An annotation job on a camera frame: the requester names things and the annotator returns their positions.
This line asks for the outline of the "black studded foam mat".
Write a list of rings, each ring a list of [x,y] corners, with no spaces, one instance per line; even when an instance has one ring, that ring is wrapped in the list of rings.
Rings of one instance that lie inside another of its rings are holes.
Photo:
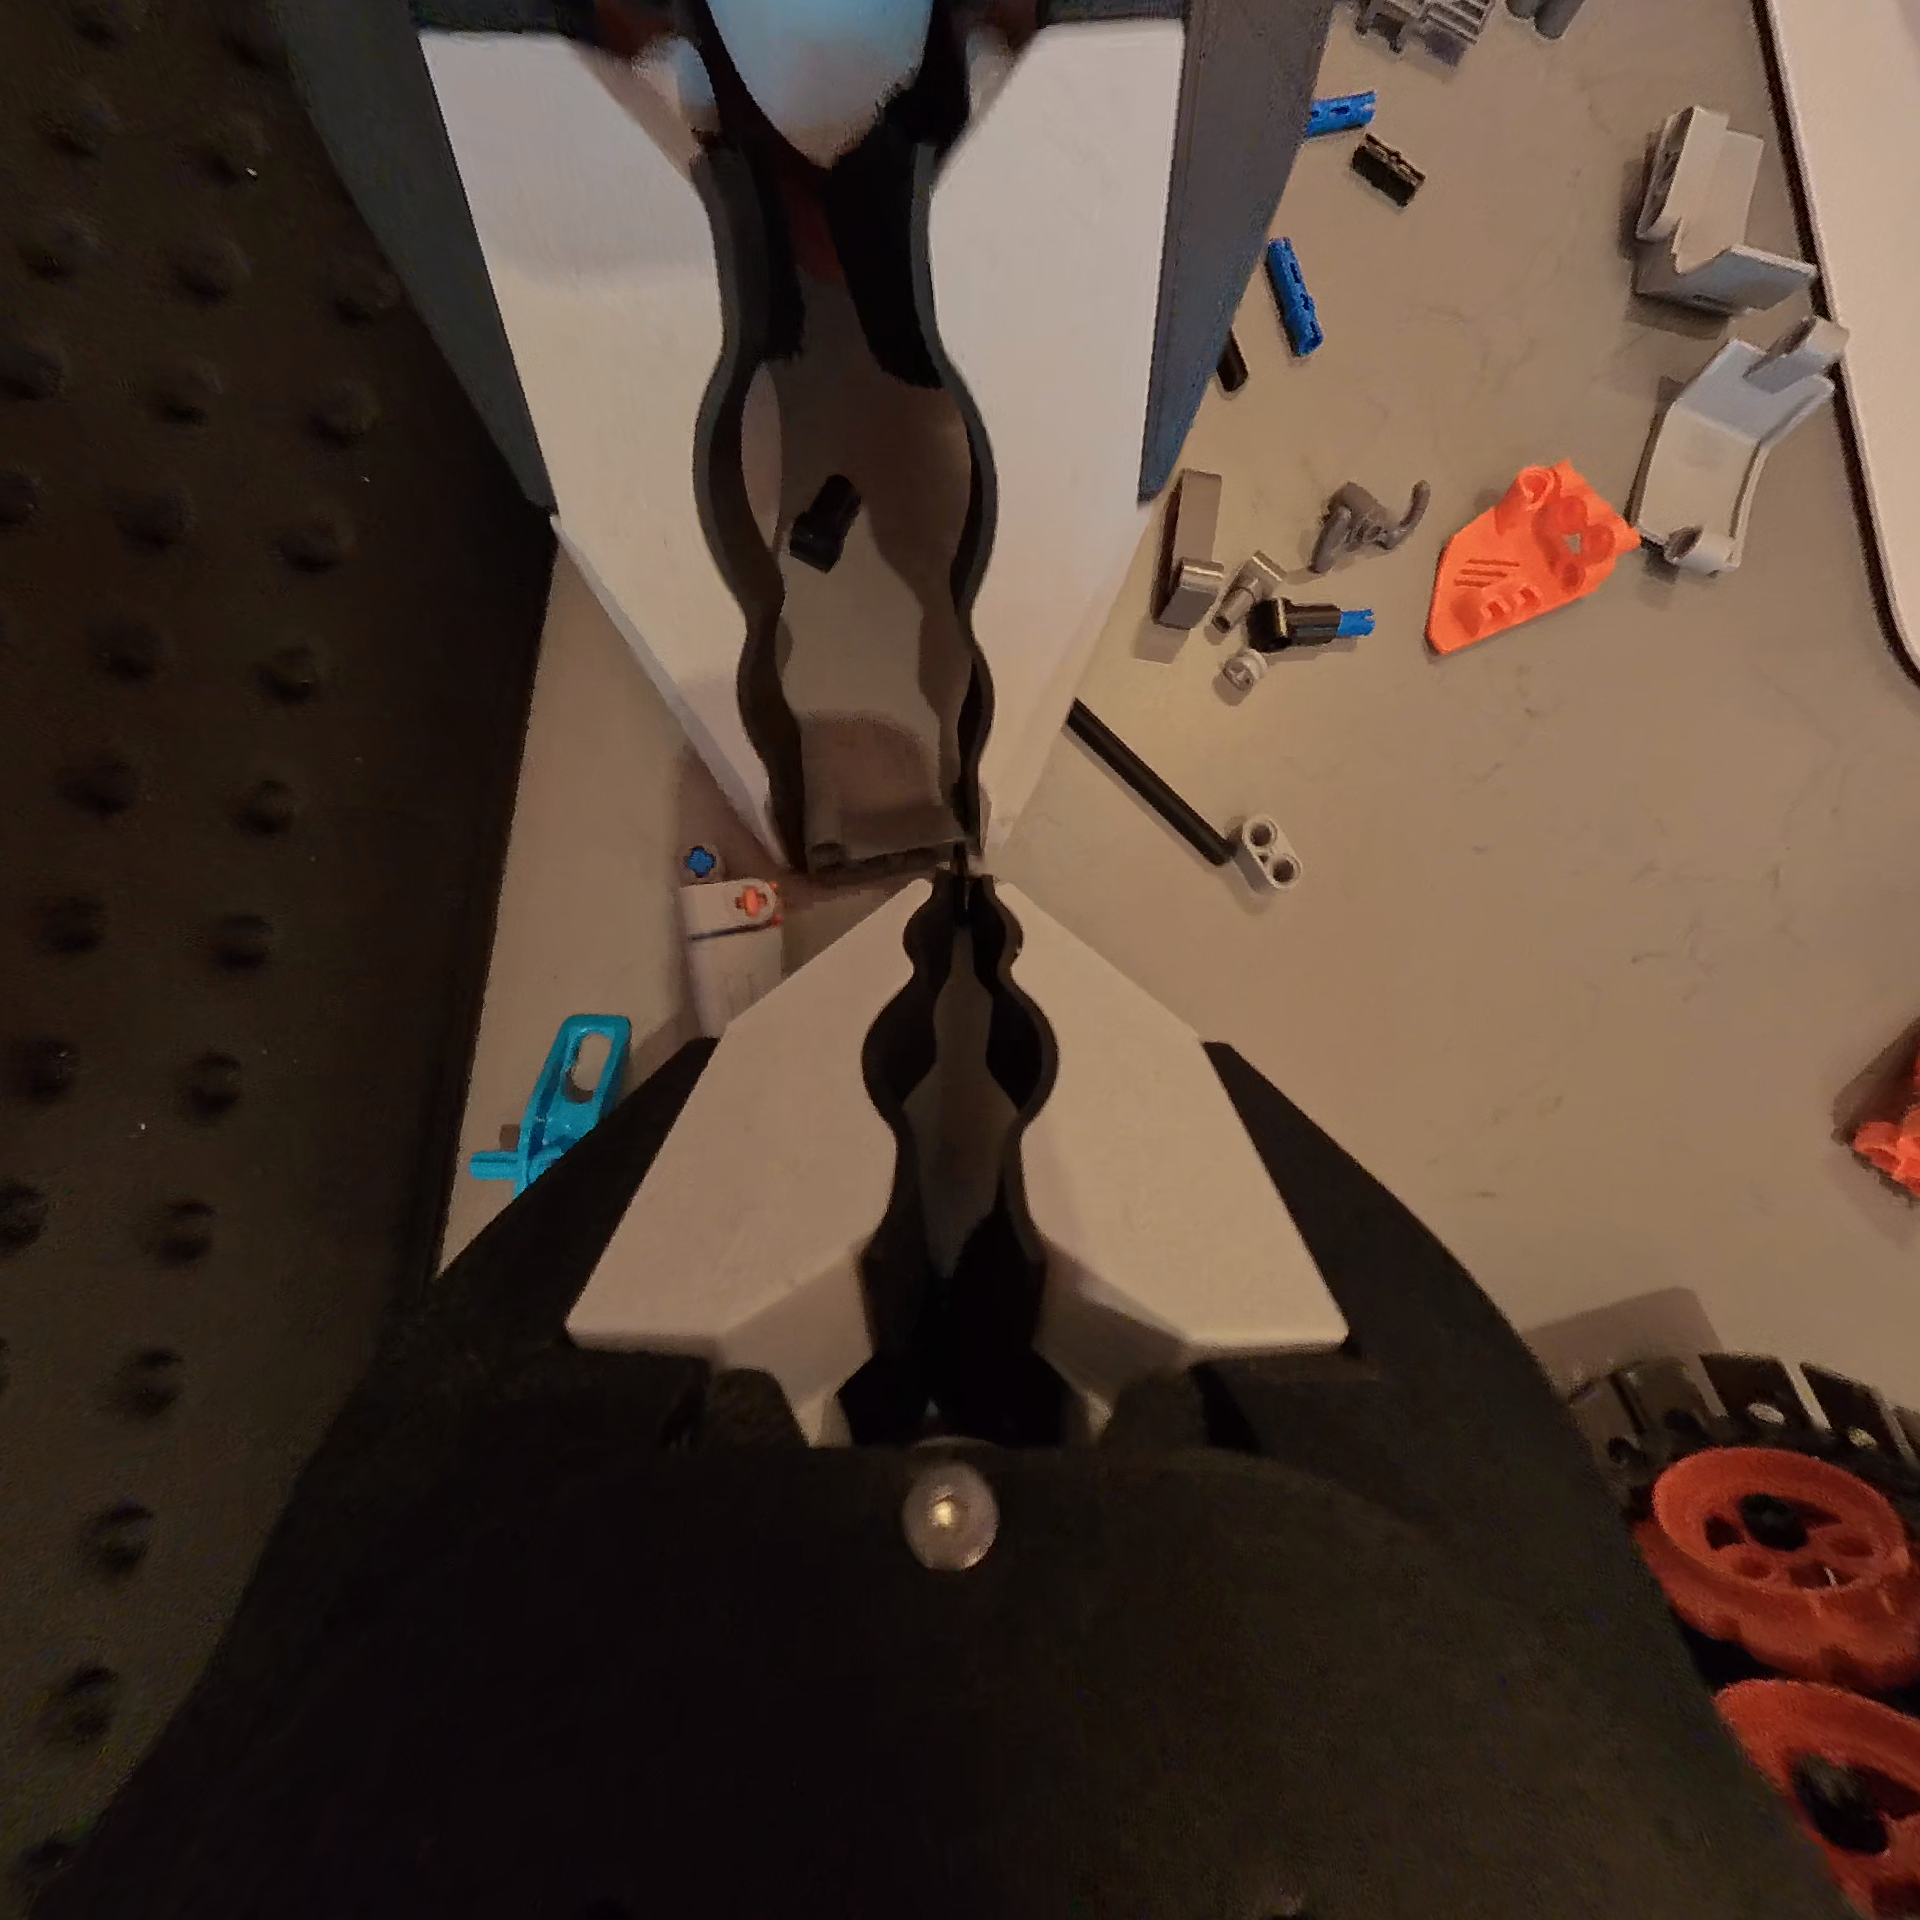
[[[5,1915],[446,1217],[554,564],[274,3],[5,3]]]

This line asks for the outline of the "light blue separator tool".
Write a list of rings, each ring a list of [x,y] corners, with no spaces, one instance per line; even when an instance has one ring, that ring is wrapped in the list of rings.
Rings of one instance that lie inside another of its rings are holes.
[[[527,1192],[613,1114],[632,1043],[624,1015],[574,1013],[561,1022],[523,1109],[514,1143],[475,1152],[469,1176]]]

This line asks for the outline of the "black short connector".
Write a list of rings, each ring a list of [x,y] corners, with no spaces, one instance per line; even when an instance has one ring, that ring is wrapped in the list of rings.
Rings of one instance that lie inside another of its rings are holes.
[[[815,572],[832,574],[863,514],[863,491],[850,475],[830,472],[787,530],[787,552]]]

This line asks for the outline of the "white stand with wooden tray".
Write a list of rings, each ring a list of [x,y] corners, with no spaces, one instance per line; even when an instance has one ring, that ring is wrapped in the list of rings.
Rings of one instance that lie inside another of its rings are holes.
[[[1918,5],[1763,2],[1887,641],[1918,680]]]

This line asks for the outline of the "dark grey hook piece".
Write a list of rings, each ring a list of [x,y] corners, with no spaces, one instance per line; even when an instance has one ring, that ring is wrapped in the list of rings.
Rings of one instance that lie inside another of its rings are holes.
[[[1397,552],[1422,523],[1430,506],[1428,482],[1416,482],[1403,509],[1394,509],[1377,491],[1347,482],[1329,497],[1308,557],[1314,576],[1331,574],[1365,548]]]

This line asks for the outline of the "light grey curved panel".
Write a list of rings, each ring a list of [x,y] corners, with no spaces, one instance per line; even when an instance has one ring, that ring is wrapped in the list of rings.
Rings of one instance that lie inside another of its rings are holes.
[[[1748,239],[1765,140],[1725,112],[1680,108],[1650,153],[1635,226],[1632,291],[1719,320],[1765,313],[1813,289],[1818,265]]]
[[[1740,566],[1770,453],[1836,396],[1852,334],[1813,315],[1770,348],[1733,338],[1655,419],[1629,520],[1674,572],[1716,578]]]

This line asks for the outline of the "orange angled panel piece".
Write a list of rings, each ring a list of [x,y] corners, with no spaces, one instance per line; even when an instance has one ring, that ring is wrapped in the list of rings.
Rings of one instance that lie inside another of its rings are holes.
[[[1640,534],[1569,461],[1526,465],[1447,542],[1425,636],[1450,657],[1597,591]]]
[[[1918,1199],[1918,1049],[1868,1103],[1849,1146],[1891,1187]]]

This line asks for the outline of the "grey tracked toy robot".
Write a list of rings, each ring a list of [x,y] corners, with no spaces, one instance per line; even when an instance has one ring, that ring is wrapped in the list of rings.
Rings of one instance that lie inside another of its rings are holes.
[[[1743,1758],[1857,1915],[1916,1915],[1916,1411],[1743,1351],[1635,1360],[1566,1407]]]

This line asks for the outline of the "black connector with blue pin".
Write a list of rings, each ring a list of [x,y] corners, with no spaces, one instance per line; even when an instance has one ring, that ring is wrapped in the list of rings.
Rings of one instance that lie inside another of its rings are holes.
[[[1374,630],[1377,611],[1371,608],[1267,595],[1246,615],[1246,645],[1267,657],[1367,638]]]

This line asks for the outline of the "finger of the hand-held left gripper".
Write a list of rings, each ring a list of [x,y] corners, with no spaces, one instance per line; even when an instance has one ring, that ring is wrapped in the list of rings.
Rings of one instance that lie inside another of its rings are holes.
[[[717,132],[689,38],[639,55],[421,34],[571,561],[744,826],[784,865],[740,709],[748,618],[702,526],[697,425],[725,346],[694,177]]]
[[[1145,418],[1186,29],[1046,25],[970,47],[973,115],[930,189],[933,320],[985,434],[973,597],[992,717],[986,841],[1033,797],[1142,542]]]

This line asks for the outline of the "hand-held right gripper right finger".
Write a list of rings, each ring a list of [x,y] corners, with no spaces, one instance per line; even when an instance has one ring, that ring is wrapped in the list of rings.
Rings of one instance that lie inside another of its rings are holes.
[[[1200,1034],[1012,881],[968,888],[1019,1343],[1085,1400],[1332,1354],[1348,1320]]]

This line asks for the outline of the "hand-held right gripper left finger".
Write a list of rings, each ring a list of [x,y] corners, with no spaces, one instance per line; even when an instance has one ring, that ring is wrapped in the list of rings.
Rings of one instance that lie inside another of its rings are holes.
[[[905,1354],[930,1274],[906,1101],[953,934],[953,878],[916,878],[729,1023],[566,1317],[576,1346],[767,1374],[790,1403]]]

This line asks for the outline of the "grey toy actuator assembly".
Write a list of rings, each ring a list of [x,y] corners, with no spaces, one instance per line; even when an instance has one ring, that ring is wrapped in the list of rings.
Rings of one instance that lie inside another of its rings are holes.
[[[774,880],[732,874],[709,841],[682,847],[679,874],[692,1012],[698,1030],[719,1039],[783,982],[784,902]]]

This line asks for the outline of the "dark grey connector cluster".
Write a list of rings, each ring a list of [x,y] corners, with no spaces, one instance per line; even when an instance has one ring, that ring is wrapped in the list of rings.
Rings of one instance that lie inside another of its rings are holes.
[[[1356,31],[1394,54],[1418,51],[1457,70],[1476,47],[1497,2],[1356,2]]]

